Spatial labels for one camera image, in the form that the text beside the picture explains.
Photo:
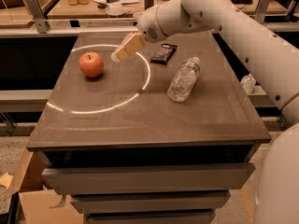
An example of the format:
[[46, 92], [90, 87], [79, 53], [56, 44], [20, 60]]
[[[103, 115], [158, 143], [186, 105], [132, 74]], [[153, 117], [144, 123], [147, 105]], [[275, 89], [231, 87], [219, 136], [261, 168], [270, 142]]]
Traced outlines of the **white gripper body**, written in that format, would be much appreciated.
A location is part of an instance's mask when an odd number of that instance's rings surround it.
[[157, 7], [150, 7], [135, 14], [138, 31], [150, 43], [157, 43], [163, 39], [163, 34], [156, 18]]

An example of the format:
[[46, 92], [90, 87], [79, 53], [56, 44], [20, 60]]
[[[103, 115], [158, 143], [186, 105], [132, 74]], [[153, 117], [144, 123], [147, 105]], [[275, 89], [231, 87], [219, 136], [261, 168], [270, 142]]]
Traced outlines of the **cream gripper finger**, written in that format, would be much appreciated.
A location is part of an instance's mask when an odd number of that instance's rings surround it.
[[121, 45], [124, 45], [125, 42], [126, 42], [127, 40], [130, 40], [131, 37], [132, 37], [134, 34], [135, 34], [135, 33], [133, 33], [133, 32], [129, 33], [129, 34], [122, 40]]
[[111, 54], [113, 62], [120, 62], [137, 53], [146, 46], [146, 40], [141, 33], [135, 33], [124, 45], [119, 44]]

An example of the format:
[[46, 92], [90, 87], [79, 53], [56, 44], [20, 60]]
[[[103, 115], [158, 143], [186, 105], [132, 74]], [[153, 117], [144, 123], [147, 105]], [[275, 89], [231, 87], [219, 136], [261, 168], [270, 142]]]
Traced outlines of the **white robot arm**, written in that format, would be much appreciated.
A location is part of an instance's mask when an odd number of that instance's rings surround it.
[[138, 33], [112, 53], [119, 62], [179, 33], [215, 30], [262, 86], [291, 127], [267, 152], [253, 224], [299, 224], [299, 50], [231, 0], [169, 0], [136, 16]]

